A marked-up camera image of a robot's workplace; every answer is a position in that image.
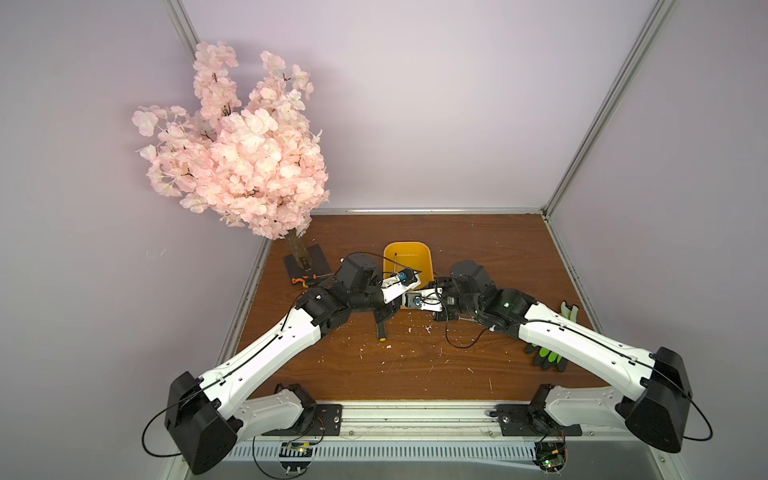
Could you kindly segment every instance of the black mounting plate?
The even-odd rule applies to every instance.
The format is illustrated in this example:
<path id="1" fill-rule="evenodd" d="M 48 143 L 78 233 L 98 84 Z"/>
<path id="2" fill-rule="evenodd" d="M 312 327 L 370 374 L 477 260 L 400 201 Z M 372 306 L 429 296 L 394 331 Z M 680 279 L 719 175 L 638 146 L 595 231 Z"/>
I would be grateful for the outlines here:
<path id="1" fill-rule="evenodd" d="M 496 406 L 495 416 L 499 426 L 502 428 L 502 436 L 504 437 L 535 437 L 544 435 L 544 432 L 533 429 L 530 416 L 528 415 L 528 405 L 502 403 Z M 563 435 L 568 437 L 580 437 L 581 425 L 550 428 L 548 435 L 559 437 L 560 432 L 563 432 Z"/>
<path id="2" fill-rule="evenodd" d="M 306 431 L 303 436 L 313 437 L 325 435 L 326 437 L 337 437 L 341 433 L 341 420 L 342 420 L 343 407 L 339 403 L 318 403 L 315 408 L 315 418 L 323 420 L 322 422 L 314 422 L 310 429 Z M 323 425 L 326 427 L 325 434 L 323 434 Z M 263 433 L 265 436 L 290 436 L 294 435 L 290 430 L 271 430 Z"/>
<path id="3" fill-rule="evenodd" d="M 308 248 L 310 256 L 312 257 L 312 266 L 308 270 L 304 270 L 293 258 L 293 255 L 286 255 L 283 257 L 283 264 L 288 272 L 288 278 L 293 282 L 293 279 L 306 279 L 314 280 L 313 276 L 325 275 L 330 273 L 331 267 L 328 266 L 328 260 L 326 254 L 323 253 L 323 248 L 319 244 L 314 244 Z"/>

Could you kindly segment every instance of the work glove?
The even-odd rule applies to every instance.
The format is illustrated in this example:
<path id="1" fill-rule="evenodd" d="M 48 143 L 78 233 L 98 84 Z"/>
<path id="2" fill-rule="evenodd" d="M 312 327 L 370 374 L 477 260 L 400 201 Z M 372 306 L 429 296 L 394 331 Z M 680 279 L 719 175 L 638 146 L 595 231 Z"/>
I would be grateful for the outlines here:
<path id="1" fill-rule="evenodd" d="M 573 305 L 571 308 L 568 308 L 566 302 L 560 304 L 560 315 L 565 319 L 575 322 L 577 313 L 577 306 Z M 525 347 L 525 352 L 528 355 L 533 353 L 533 364 L 540 366 L 544 370 L 549 370 L 553 365 L 556 365 L 558 366 L 558 371 L 564 372 L 565 367 L 568 366 L 568 359 L 564 359 L 562 355 L 558 355 L 550 349 L 540 347 L 533 343 L 529 343 L 528 346 Z"/>

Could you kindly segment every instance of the wire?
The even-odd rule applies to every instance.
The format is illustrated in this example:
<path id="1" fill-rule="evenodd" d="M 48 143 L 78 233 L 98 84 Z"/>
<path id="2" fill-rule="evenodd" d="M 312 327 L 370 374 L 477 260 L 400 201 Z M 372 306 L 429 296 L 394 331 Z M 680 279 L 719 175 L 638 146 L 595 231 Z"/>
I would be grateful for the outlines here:
<path id="1" fill-rule="evenodd" d="M 565 441 L 565 433 L 562 430 L 560 436 L 563 438 L 563 459 L 568 460 L 568 442 Z"/>
<path id="2" fill-rule="evenodd" d="M 293 302 L 291 303 L 291 305 L 290 305 L 290 308 L 288 309 L 288 313 L 290 313 L 290 311 L 291 311 L 291 309 L 293 308 L 293 306 L 294 306 L 294 305 L 296 305 L 296 301 L 297 301 L 297 300 L 298 300 L 298 299 L 299 299 L 299 298 L 300 298 L 300 297 L 301 297 L 301 296 L 302 296 L 304 293 L 305 293 L 305 292 L 302 292 L 302 293 L 300 293 L 300 294 L 299 294 L 299 295 L 298 295 L 298 296 L 297 296 L 295 299 L 293 299 Z M 280 326 L 280 332 L 282 332 L 282 331 L 283 331 L 283 327 L 285 326 L 285 324 L 286 324 L 286 321 L 284 321 L 284 322 L 283 322 L 283 324 Z M 254 353 L 252 356 L 248 357 L 248 359 L 247 359 L 245 362 L 242 362 L 240 365 L 238 365 L 237 367 L 235 367 L 234 369 L 232 369 L 231 371 L 229 371 L 229 372 L 228 372 L 226 375 L 224 375 L 224 376 L 223 376 L 223 377 L 221 377 L 220 379 L 218 379 L 218 380 L 216 380 L 215 382 L 212 382 L 211 384 L 209 384 L 209 385 L 207 385 L 207 386 L 203 387 L 203 388 L 202 388 L 202 389 L 200 389 L 200 391 L 198 391 L 198 392 L 192 392 L 191 394 L 189 394 L 189 395 L 187 395 L 187 396 L 183 397 L 182 399 L 179 399 L 179 401 L 178 401 L 178 402 L 176 402 L 176 403 L 174 403 L 174 404 L 172 404 L 172 405 L 169 405 L 169 406 L 167 406 L 166 408 L 162 409 L 162 410 L 161 410 L 161 411 L 159 411 L 157 414 L 155 414 L 155 416 L 153 416 L 153 417 L 150 419 L 150 421 L 149 421 L 149 422 L 147 422 L 146 426 L 144 427 L 144 431 L 142 431 L 142 432 L 141 432 L 141 446 L 144 448 L 144 452 L 146 452 L 146 453 L 147 453 L 147 455 L 153 456 L 153 457 L 155 457 L 155 458 L 170 458 L 170 457 L 178 457 L 179 455 L 181 455 L 181 453 L 171 453 L 171 454 L 168 454 L 168 455 L 161 455 L 161 454 L 159 454 L 159 453 L 154 453 L 154 452 L 150 452 L 150 451 L 149 451 L 149 449 L 147 448 L 147 440 L 146 440 L 146 438 L 147 438 L 147 430 L 149 429 L 149 426 L 150 426 L 150 425 L 152 425 L 152 422 L 154 422 L 154 421 L 157 419 L 157 417 L 159 417 L 160 415 L 163 415 L 165 412 L 167 412 L 168 410 L 172 409 L 172 408 L 173 408 L 173 407 L 175 407 L 176 405 L 179 405 L 179 404 L 180 404 L 180 403 L 182 403 L 182 402 L 184 402 L 184 404 L 181 406 L 181 408 L 185 407 L 185 405 L 186 405 L 188 402 L 190 402 L 190 401 L 192 400 L 192 398 L 194 398 L 195 396 L 198 396 L 198 395 L 200 395 L 202 392 L 205 392 L 206 390 L 208 390 L 210 387 L 212 387 L 212 386 L 216 385 L 217 383 L 221 383 L 221 382 L 223 382 L 225 378 L 227 378 L 228 376 L 230 376 L 230 375 L 234 374 L 234 373 L 235 373 L 237 370 L 239 370 L 239 369 L 243 368 L 243 366 L 244 366 L 246 363 L 250 362 L 250 361 L 251 361 L 253 358 L 255 358 L 255 357 L 256 357 L 256 355 L 258 355 L 258 354 L 262 353 L 262 351 L 264 351 L 264 349 L 265 349 L 265 348 L 267 348 L 267 347 L 268 347 L 268 346 L 269 346 L 269 345 L 270 345 L 272 342 L 274 342 L 274 341 L 275 341 L 275 339 L 276 339 L 278 336 L 280 336 L 280 334 L 277 334 L 277 333 L 276 333 L 276 334 L 275 334 L 275 336 L 274 336 L 274 337 L 272 337 L 272 338 L 270 339 L 270 341 L 266 343 L 266 345 L 265 345 L 265 346 L 261 347 L 261 348 L 259 349 L 259 351 L 258 351 L 258 352 Z"/>
<path id="3" fill-rule="evenodd" d="M 323 419 L 321 419 L 320 417 L 317 417 L 317 418 L 316 418 L 316 420 L 318 420 L 318 421 L 320 422 L 320 425 L 322 425 L 322 426 L 323 426 L 323 429 L 321 430 L 321 433 L 322 433 L 322 434 L 320 435 L 320 440 L 318 440 L 317 442 L 314 442 L 314 443 L 310 443 L 310 445 L 318 445 L 318 444 L 319 444 L 319 443 L 321 443 L 321 442 L 323 441 L 323 439 L 326 437 L 326 424 L 325 424 L 325 422 L 324 422 L 324 421 L 323 421 Z M 315 425 L 315 421 L 314 421 L 314 420 L 312 421 L 312 423 L 310 423 L 310 426 L 309 426 L 309 428 L 307 428 L 307 429 L 306 429 L 306 431 L 305 431 L 305 432 L 304 432 L 304 433 L 303 433 L 301 436 L 299 436 L 299 437 L 296 437 L 295 439 L 291 440 L 290 442 L 286 442 L 286 445 L 290 445 L 291 443 L 294 443 L 296 440 L 298 440 L 298 439 L 302 438 L 304 435 L 306 435 L 306 433 L 307 433 L 309 430 L 311 430 L 311 429 L 312 429 L 312 426 L 313 426 L 313 425 Z M 285 476 L 285 477 L 282 477 L 282 478 L 281 478 L 281 477 L 273 477 L 272 475 L 270 475 L 270 474 L 266 473 L 266 472 L 265 472 L 265 471 L 264 471 L 264 470 L 261 468 L 261 465 L 259 465 L 259 462 L 257 462 L 257 461 L 256 461 L 256 437 L 253 437 L 253 440 L 252 440 L 252 441 L 251 441 L 251 443 L 250 443 L 250 452 L 251 452 L 251 455 L 253 456 L 253 463 L 255 463 L 255 464 L 256 464 L 256 467 L 259 469 L 259 471 L 260 471 L 260 472 L 262 472 L 264 475 L 266 475 L 266 476 L 267 476 L 267 477 L 269 477 L 269 478 L 274 478 L 275 480 L 284 480 L 285 478 L 296 478 L 296 477 L 300 477 L 301 475 L 304 475 L 304 474 L 306 473 L 306 470 L 307 470 L 307 468 L 306 468 L 306 467 L 304 468 L 304 471 L 303 471 L 303 472 L 301 472 L 301 473 L 299 473 L 298 475 L 293 475 L 293 476 Z"/>
<path id="4" fill-rule="evenodd" d="M 449 343 L 449 344 L 450 344 L 450 345 L 451 345 L 453 348 L 456 348 L 456 349 L 468 349 L 468 348 L 469 348 L 469 347 L 471 347 L 471 346 L 475 346 L 475 344 L 478 342 L 478 340 L 480 340 L 480 337 L 482 336 L 482 334 L 483 334 L 483 333 L 485 333 L 485 332 L 488 332 L 488 330 L 489 330 L 488 328 L 485 328 L 485 329 L 483 329 L 483 331 L 482 331 L 482 332 L 480 332 L 480 333 L 479 333 L 479 334 L 478 334 L 478 335 L 475 337 L 475 339 L 474 339 L 474 340 L 472 340 L 472 343 L 470 343 L 469 345 L 466 345 L 466 346 L 455 345 L 455 344 L 454 344 L 454 343 L 453 343 L 453 342 L 452 342 L 452 341 L 451 341 L 451 340 L 448 338 L 448 320 L 446 320 L 446 321 L 445 321 L 445 339 L 448 341 L 448 343 Z"/>
<path id="5" fill-rule="evenodd" d="M 160 415 L 163 415 L 165 412 L 172 409 L 176 405 L 182 403 L 184 400 L 191 399 L 192 397 L 204 392 L 205 390 L 209 389 L 214 385 L 216 385 L 216 383 L 211 383 L 209 386 L 205 387 L 204 389 L 201 389 L 199 392 L 191 393 L 190 395 L 180 399 L 178 402 L 174 403 L 173 405 L 167 406 L 166 408 L 159 411 L 154 417 L 152 417 L 152 419 L 149 422 L 147 422 L 147 426 L 144 427 L 144 431 L 141 433 L 141 446 L 144 448 L 144 451 L 147 453 L 147 455 L 153 456 L 155 458 L 170 458 L 170 457 L 178 457 L 179 455 L 181 455 L 181 453 L 171 453 L 169 455 L 161 455 L 158 453 L 150 452 L 149 449 L 147 448 L 147 441 L 146 441 L 147 430 L 149 429 L 149 425 L 152 425 L 152 422 L 154 422 L 154 420 L 157 417 L 159 417 Z"/>
<path id="6" fill-rule="evenodd" d="M 284 477 L 275 477 L 273 475 L 270 475 L 264 471 L 263 468 L 261 468 L 261 465 L 259 465 L 259 462 L 256 461 L 256 437 L 253 437 L 253 440 L 250 443 L 250 454 L 253 456 L 253 463 L 256 464 L 256 468 L 259 469 L 260 472 L 262 472 L 264 475 L 266 475 L 269 478 L 274 478 L 274 480 L 285 480 L 286 478 L 296 478 L 300 477 L 301 475 L 304 475 L 306 473 L 306 468 L 303 472 L 299 473 L 298 475 L 292 475 L 292 476 L 284 476 Z"/>
<path id="7" fill-rule="evenodd" d="M 711 440 L 713 435 L 714 435 L 714 431 L 712 430 L 712 425 L 710 424 L 710 421 L 707 419 L 707 416 L 704 415 L 704 413 L 701 411 L 699 406 L 696 405 L 696 402 L 694 402 L 690 397 L 688 398 L 688 401 L 690 402 L 690 404 L 692 406 L 694 406 L 696 411 L 699 412 L 699 415 L 701 415 L 702 420 L 704 420 L 704 423 L 707 424 L 707 428 L 710 430 L 710 434 L 707 435 L 706 437 L 704 437 L 703 439 L 697 439 L 697 438 L 694 438 L 694 437 L 686 437 L 685 435 L 683 435 L 683 438 L 686 439 L 686 440 L 693 440 L 694 442 L 706 442 L 707 440 Z"/>
<path id="8" fill-rule="evenodd" d="M 686 439 L 686 440 L 693 440 L 694 442 L 706 442 L 707 440 L 711 440 L 712 437 L 714 436 L 714 430 L 712 429 L 712 424 L 710 423 L 710 421 L 707 418 L 707 416 L 704 415 L 704 412 L 701 411 L 699 406 L 696 405 L 696 403 L 694 402 L 694 399 L 691 398 L 691 396 L 688 394 L 688 392 L 686 392 L 683 389 L 683 387 L 681 387 L 678 384 L 676 384 L 671 378 L 669 378 L 667 375 L 665 375 L 664 372 L 659 371 L 659 369 L 657 369 L 656 367 L 653 367 L 653 366 L 650 366 L 650 365 L 648 365 L 646 363 L 643 363 L 640 360 L 633 359 L 629 355 L 627 355 L 625 353 L 622 353 L 622 352 L 619 352 L 616 349 L 612 349 L 610 346 L 605 345 L 601 341 L 593 339 L 589 335 L 586 335 L 586 334 L 584 334 L 582 332 L 579 332 L 578 330 L 572 329 L 572 328 L 570 328 L 570 327 L 568 327 L 566 325 L 561 325 L 560 323 L 552 322 L 550 320 L 528 320 L 527 322 L 519 322 L 518 325 L 524 325 L 525 323 L 551 323 L 552 325 L 555 325 L 558 328 L 566 329 L 566 330 L 571 331 L 573 333 L 577 333 L 578 335 L 583 336 L 585 339 L 589 339 L 592 342 L 597 343 L 599 346 L 603 347 L 604 349 L 610 350 L 611 352 L 619 355 L 622 358 L 625 358 L 625 359 L 629 360 L 630 362 L 634 362 L 634 363 L 636 363 L 638 365 L 642 365 L 645 368 L 650 369 L 652 372 L 658 373 L 660 376 L 664 377 L 670 384 L 672 384 L 676 389 L 680 390 L 680 393 L 683 394 L 683 398 L 686 399 L 688 402 L 690 402 L 690 404 L 692 406 L 694 406 L 696 411 L 699 412 L 699 415 L 701 415 L 702 420 L 704 420 L 704 423 L 707 424 L 707 428 L 710 431 L 709 435 L 707 435 L 706 437 L 704 437 L 702 439 L 697 439 L 695 437 L 688 437 L 688 436 L 685 436 L 685 435 L 683 435 L 683 438 Z"/>
<path id="9" fill-rule="evenodd" d="M 434 295 L 434 296 L 435 296 L 435 300 L 437 300 L 437 301 L 438 301 L 437 303 L 433 303 L 433 302 L 424 302 L 424 300 L 428 299 L 428 298 L 429 298 L 430 296 L 432 296 L 432 295 Z M 475 337 L 475 339 L 474 339 L 474 340 L 472 340 L 472 343 L 470 343 L 469 345 L 465 345 L 465 346 L 456 345 L 455 343 L 453 343 L 453 342 L 451 341 L 451 339 L 450 339 L 450 338 L 448 338 L 448 306 L 447 306 L 447 305 L 445 305 L 445 302 L 443 302 L 443 301 L 442 301 L 442 295 L 441 295 L 440 293 L 438 293 L 437 289 L 435 289 L 435 291 L 434 291 L 434 292 L 430 292 L 430 293 L 428 293 L 426 296 L 424 296 L 424 297 L 422 298 L 422 302 L 426 303 L 427 305 L 438 305 L 438 304 L 442 305 L 442 308 L 445 310 L 445 314 L 446 314 L 446 317 L 445 317 L 445 341 L 446 341 L 446 342 L 448 342 L 448 344 L 449 344 L 450 346 L 452 346 L 453 348 L 455 348 L 455 349 L 468 349 L 468 348 L 470 348 L 470 347 L 473 347 L 473 346 L 475 346 L 475 344 L 478 342 L 478 340 L 480 340 L 480 337 L 482 336 L 482 334 L 483 334 L 483 333 L 485 333 L 485 332 L 488 332 L 488 331 L 490 330 L 490 329 L 489 329 L 489 328 L 487 328 L 487 327 L 486 327 L 485 329 L 483 329 L 483 331 L 482 331 L 482 332 L 480 332 L 480 333 L 479 333 L 479 334 L 478 334 L 478 335 Z"/>
<path id="10" fill-rule="evenodd" d="M 373 252 L 352 252 L 352 253 L 348 254 L 347 256 L 349 256 L 349 255 L 354 255 L 355 253 L 365 253 L 365 254 L 367 254 L 367 255 L 375 255 L 375 256 L 377 256 L 377 257 L 379 257 L 379 258 L 383 258 L 384 260 L 388 260 L 388 261 L 390 261 L 390 262 L 394 263 L 394 264 L 395 264 L 395 265 L 397 265 L 397 266 L 401 266 L 401 267 L 403 267 L 403 268 L 411 268 L 410 266 L 407 266 L 407 265 L 403 265 L 402 263 L 397 263 L 396 261 L 392 260 L 391 258 L 388 258 L 388 257 L 384 257 L 384 256 L 383 256 L 381 253 L 373 253 Z M 421 273 L 421 272 L 423 271 L 423 270 L 416 270 L 416 269 L 412 269 L 412 270 L 413 270 L 413 273 Z"/>

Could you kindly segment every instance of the yellow bin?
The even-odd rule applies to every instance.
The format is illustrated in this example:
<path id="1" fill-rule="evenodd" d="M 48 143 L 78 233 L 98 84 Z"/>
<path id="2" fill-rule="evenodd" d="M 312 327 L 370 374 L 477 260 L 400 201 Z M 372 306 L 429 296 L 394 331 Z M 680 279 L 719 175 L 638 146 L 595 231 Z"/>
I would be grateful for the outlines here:
<path id="1" fill-rule="evenodd" d="M 422 281 L 415 290 L 424 288 L 427 283 L 435 279 L 432 273 L 432 255 L 429 247 L 421 242 L 395 242 L 390 243 L 384 249 L 384 257 L 391 258 L 397 263 L 402 263 L 414 270 L 421 270 L 419 279 Z M 385 272 L 399 272 L 402 266 L 395 265 L 391 261 L 384 259 Z M 391 273 L 385 273 L 384 277 L 389 278 Z"/>

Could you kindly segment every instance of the artificial cherry blossom tree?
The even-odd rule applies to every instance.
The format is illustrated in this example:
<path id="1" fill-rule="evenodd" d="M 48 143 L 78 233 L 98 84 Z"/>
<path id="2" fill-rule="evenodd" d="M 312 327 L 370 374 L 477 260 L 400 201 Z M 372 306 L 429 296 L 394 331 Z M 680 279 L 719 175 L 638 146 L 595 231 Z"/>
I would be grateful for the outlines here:
<path id="1" fill-rule="evenodd" d="M 151 163 L 150 184 L 165 197 L 183 197 L 181 206 L 196 214 L 211 208 L 229 227 L 287 237 L 296 261 L 308 268 L 312 260 L 298 237 L 329 194 L 322 131 L 312 134 L 301 113 L 302 92 L 309 100 L 313 91 L 310 75 L 298 65 L 285 73 L 285 61 L 265 51 L 266 77 L 235 111 L 242 103 L 227 70 L 237 66 L 234 49 L 202 42 L 195 57 L 199 111 L 190 116 L 182 107 L 152 105 L 134 113 L 140 134 L 157 134 L 156 144 L 139 150 Z"/>

